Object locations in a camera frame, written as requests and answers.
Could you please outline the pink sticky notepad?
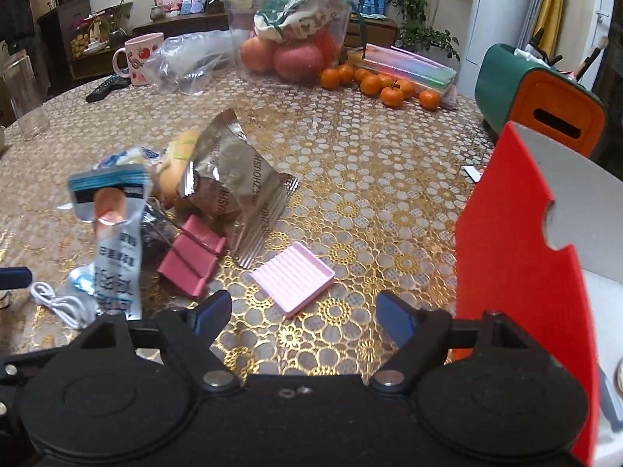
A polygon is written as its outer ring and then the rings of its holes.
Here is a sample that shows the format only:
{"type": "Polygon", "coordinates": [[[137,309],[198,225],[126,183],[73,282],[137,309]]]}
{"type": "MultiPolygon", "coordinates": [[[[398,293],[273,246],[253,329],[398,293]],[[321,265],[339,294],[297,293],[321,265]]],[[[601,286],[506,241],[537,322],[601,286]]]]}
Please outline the pink sticky notepad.
{"type": "Polygon", "coordinates": [[[285,317],[292,317],[333,283],[335,272],[302,242],[294,242],[251,277],[285,317]]]}

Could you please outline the chicken foot snack packet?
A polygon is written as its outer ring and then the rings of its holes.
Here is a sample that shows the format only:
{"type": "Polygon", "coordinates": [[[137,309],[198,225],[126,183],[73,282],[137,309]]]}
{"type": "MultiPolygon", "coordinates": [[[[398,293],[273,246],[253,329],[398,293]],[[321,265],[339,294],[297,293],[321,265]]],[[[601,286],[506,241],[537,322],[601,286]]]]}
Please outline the chicken foot snack packet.
{"type": "Polygon", "coordinates": [[[151,189],[147,167],[134,163],[73,174],[68,189],[75,214],[94,228],[93,289],[98,310],[117,310],[130,321],[139,320],[141,219],[151,189]]]}

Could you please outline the dark snack packet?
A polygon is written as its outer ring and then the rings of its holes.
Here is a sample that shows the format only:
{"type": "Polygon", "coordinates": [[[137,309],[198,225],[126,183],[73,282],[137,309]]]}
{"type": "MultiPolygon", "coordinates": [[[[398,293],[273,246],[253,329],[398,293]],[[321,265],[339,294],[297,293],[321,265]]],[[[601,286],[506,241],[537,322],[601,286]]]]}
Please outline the dark snack packet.
{"type": "Polygon", "coordinates": [[[159,265],[171,249],[178,228],[165,213],[156,198],[147,199],[141,214],[141,242],[143,243],[143,262],[150,268],[159,265]]]}

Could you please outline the red cardboard box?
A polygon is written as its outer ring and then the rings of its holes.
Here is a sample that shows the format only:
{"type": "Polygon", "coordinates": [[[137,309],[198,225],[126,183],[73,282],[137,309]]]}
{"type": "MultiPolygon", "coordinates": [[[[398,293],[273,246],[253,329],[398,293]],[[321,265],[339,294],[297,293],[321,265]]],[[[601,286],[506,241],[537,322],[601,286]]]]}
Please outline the red cardboard box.
{"type": "Polygon", "coordinates": [[[505,125],[455,226],[456,312],[510,316],[582,385],[574,453],[622,461],[622,183],[557,141],[505,125]]]}

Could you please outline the silver foil snack packet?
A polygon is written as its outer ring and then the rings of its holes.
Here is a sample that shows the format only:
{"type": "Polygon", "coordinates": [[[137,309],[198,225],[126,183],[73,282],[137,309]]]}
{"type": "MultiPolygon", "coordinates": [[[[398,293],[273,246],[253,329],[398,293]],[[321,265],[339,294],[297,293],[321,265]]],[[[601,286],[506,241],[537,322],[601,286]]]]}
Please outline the silver foil snack packet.
{"type": "Polygon", "coordinates": [[[225,236],[234,262],[249,269],[299,186],[298,177],[277,171],[248,142],[228,109],[200,133],[178,194],[225,236]]]}

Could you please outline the yellow wrapped bun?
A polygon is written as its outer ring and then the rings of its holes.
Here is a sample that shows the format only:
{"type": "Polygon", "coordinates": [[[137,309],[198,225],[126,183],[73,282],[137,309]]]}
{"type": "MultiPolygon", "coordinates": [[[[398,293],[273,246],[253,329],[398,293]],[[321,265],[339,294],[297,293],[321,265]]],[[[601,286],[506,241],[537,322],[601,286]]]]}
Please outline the yellow wrapped bun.
{"type": "Polygon", "coordinates": [[[187,130],[178,134],[167,145],[164,157],[156,168],[154,187],[155,196],[165,209],[173,207],[182,209],[189,205],[189,202],[178,194],[178,185],[200,136],[199,130],[187,130]]]}

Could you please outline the clear drinking glass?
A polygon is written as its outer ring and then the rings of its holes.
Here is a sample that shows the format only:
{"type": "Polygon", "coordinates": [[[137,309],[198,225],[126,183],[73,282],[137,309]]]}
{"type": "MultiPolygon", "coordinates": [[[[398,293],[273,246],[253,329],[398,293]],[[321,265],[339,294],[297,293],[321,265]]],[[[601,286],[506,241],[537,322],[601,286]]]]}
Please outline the clear drinking glass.
{"type": "Polygon", "coordinates": [[[48,115],[44,111],[31,59],[24,49],[7,58],[1,76],[24,139],[32,140],[46,132],[49,129],[48,115]]]}

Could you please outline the mandarin orange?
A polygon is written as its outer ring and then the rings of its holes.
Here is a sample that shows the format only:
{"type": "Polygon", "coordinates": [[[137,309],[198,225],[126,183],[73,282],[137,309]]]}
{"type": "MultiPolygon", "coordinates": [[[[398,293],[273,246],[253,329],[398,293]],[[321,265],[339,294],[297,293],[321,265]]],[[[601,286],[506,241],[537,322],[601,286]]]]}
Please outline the mandarin orange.
{"type": "Polygon", "coordinates": [[[390,109],[399,109],[402,106],[405,95],[397,86],[386,86],[380,92],[379,99],[383,105],[390,109]]]}
{"type": "Polygon", "coordinates": [[[432,90],[424,90],[418,95],[419,104],[428,111],[437,111],[440,106],[440,96],[432,90]]]}
{"type": "Polygon", "coordinates": [[[326,68],[320,74],[320,86],[322,89],[333,91],[341,86],[340,72],[336,68],[326,68]]]}
{"type": "Polygon", "coordinates": [[[359,83],[360,92],[368,97],[377,97],[382,89],[382,80],[378,75],[366,75],[359,83]]]}
{"type": "Polygon", "coordinates": [[[341,64],[337,68],[341,86],[350,86],[354,81],[354,69],[350,64],[341,64]]]}

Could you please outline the black remote control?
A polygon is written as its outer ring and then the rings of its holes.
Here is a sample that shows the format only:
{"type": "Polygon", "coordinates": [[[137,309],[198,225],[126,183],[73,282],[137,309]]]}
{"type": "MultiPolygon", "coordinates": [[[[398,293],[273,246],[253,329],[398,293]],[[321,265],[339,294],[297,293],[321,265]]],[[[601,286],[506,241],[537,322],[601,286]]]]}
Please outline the black remote control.
{"type": "Polygon", "coordinates": [[[86,102],[88,104],[95,104],[95,102],[104,100],[104,98],[107,98],[115,91],[126,89],[130,84],[131,81],[129,78],[114,74],[104,80],[92,93],[86,96],[86,102]]]}

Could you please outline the clear plastic bag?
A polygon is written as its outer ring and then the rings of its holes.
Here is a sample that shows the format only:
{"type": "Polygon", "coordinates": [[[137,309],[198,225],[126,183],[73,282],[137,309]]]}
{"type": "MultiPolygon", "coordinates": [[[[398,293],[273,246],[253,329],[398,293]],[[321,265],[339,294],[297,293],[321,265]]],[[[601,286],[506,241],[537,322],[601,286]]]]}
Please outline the clear plastic bag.
{"type": "Polygon", "coordinates": [[[143,74],[159,93],[195,95],[233,64],[230,32],[209,31],[165,39],[145,62],[143,74]]]}

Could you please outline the green orange tissue box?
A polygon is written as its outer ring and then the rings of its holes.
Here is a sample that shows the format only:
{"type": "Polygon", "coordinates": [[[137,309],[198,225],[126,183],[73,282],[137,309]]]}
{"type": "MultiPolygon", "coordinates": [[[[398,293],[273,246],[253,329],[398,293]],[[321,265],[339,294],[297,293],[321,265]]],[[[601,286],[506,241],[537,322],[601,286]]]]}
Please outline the green orange tissue box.
{"type": "Polygon", "coordinates": [[[606,111],[597,95],[503,43],[485,53],[474,97],[493,132],[513,121],[585,157],[596,150],[605,128],[606,111]]]}

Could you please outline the pastel plastic case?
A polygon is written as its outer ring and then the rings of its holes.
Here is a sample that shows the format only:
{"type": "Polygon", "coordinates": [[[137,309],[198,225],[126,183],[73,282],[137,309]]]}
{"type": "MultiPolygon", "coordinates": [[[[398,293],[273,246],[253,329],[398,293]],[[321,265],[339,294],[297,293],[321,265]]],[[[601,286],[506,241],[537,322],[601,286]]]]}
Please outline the pastel plastic case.
{"type": "Polygon", "coordinates": [[[365,47],[350,49],[347,62],[356,68],[410,80],[420,91],[432,90],[440,96],[445,95],[456,77],[452,68],[394,46],[368,43],[365,47]]]}

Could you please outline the red apple left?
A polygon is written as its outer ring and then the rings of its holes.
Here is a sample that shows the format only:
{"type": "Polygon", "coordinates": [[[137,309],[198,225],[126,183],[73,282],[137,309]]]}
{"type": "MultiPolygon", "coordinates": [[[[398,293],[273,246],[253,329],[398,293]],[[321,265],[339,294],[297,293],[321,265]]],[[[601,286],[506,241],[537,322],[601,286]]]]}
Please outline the red apple left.
{"type": "Polygon", "coordinates": [[[255,74],[271,74],[275,70],[277,44],[258,36],[248,38],[240,47],[244,69],[255,74]]]}

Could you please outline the red apple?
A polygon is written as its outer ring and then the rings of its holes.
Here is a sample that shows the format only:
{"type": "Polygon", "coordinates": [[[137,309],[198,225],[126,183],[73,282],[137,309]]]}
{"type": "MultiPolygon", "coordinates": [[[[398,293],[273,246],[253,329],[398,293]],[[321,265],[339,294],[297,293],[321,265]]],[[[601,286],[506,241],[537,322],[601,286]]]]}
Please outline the red apple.
{"type": "Polygon", "coordinates": [[[325,69],[320,49],[311,43],[278,46],[273,65],[277,75],[290,83],[314,82],[325,69]]]}
{"type": "Polygon", "coordinates": [[[277,44],[258,36],[248,38],[240,47],[244,69],[255,74],[271,74],[275,70],[277,44]]]}

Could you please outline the pink strawberry mug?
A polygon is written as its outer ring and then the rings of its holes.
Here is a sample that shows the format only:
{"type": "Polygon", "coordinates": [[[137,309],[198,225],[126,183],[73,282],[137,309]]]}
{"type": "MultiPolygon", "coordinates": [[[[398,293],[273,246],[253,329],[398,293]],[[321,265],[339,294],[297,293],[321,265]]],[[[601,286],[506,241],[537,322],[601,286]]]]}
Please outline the pink strawberry mug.
{"type": "Polygon", "coordinates": [[[112,58],[112,68],[115,74],[121,78],[131,81],[132,86],[146,86],[148,81],[145,79],[143,66],[152,57],[159,46],[164,42],[163,33],[151,33],[132,38],[125,42],[125,45],[118,49],[112,58]],[[118,57],[126,57],[128,71],[125,73],[118,64],[118,57]]]}

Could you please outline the red apple right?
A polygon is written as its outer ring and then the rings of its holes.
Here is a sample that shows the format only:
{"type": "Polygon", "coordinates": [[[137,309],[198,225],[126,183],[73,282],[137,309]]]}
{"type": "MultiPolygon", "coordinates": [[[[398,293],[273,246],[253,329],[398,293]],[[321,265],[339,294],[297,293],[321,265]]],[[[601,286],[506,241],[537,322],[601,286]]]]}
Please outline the red apple right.
{"type": "Polygon", "coordinates": [[[277,75],[290,83],[314,82],[325,69],[320,49],[311,43],[278,46],[273,65],[277,75]]]}

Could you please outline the clear fruit container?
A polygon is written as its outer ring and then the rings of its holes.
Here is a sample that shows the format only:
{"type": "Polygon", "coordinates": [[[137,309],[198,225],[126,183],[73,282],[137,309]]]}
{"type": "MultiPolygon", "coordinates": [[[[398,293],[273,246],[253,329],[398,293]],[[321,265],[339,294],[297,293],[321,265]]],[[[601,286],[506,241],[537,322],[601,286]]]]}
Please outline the clear fruit container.
{"type": "Polygon", "coordinates": [[[314,84],[339,64],[350,8],[338,0],[278,0],[225,3],[234,60],[246,79],[273,77],[290,84],[314,84]]]}

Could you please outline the green potted plant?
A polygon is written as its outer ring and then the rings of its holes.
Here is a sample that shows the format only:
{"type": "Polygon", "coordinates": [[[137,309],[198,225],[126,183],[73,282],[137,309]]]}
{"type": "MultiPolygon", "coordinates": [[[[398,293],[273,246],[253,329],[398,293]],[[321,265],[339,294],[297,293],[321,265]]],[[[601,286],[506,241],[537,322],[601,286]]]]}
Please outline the green potted plant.
{"type": "Polygon", "coordinates": [[[428,12],[428,0],[387,0],[400,18],[397,45],[409,52],[435,49],[447,59],[460,61],[459,41],[449,30],[438,30],[428,12]]]}

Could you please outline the green white cloth bag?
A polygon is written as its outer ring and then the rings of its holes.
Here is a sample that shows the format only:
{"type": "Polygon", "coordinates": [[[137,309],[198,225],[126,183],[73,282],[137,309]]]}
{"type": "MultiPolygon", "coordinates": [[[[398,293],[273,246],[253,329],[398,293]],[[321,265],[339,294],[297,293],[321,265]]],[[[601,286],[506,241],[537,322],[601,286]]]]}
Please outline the green white cloth bag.
{"type": "Polygon", "coordinates": [[[285,43],[310,38],[354,10],[354,0],[266,0],[255,12],[253,25],[258,37],[285,43]]]}

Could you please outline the yellow curtain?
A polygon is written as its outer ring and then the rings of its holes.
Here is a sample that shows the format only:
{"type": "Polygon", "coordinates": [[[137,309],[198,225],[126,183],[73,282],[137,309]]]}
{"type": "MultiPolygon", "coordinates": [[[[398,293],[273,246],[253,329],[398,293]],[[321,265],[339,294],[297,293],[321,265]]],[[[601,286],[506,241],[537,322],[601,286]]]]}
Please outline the yellow curtain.
{"type": "Polygon", "coordinates": [[[543,31],[539,48],[549,57],[554,53],[558,41],[563,15],[564,0],[543,0],[534,24],[534,33],[543,31]]]}

